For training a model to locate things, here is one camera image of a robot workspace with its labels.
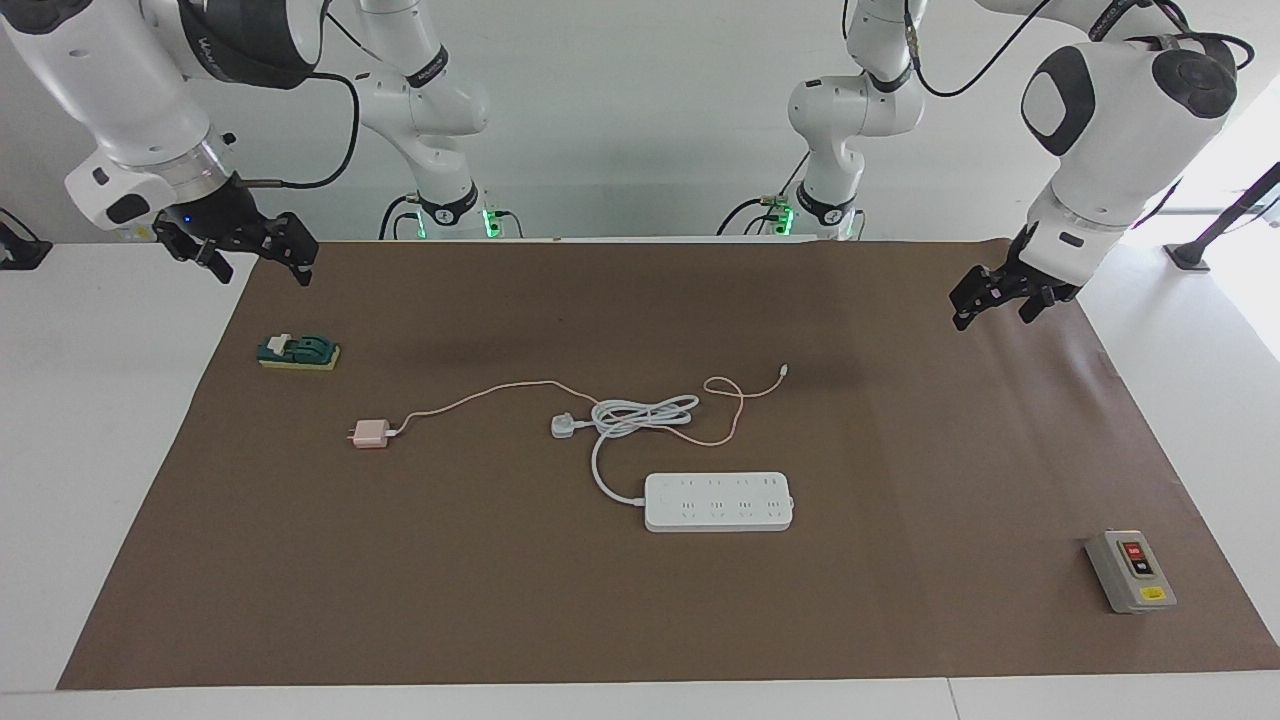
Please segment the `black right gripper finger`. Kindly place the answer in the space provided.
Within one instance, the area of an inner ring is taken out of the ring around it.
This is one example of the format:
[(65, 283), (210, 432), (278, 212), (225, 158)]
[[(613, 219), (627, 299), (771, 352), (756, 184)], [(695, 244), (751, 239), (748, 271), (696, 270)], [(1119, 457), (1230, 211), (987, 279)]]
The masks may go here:
[(265, 258), (285, 266), (301, 287), (311, 284), (317, 252), (317, 241), (294, 213), (265, 222)]
[(210, 272), (219, 283), (230, 283), (234, 270), (214, 245), (198, 242), (173, 222), (156, 222), (155, 236), (174, 260), (195, 263)]

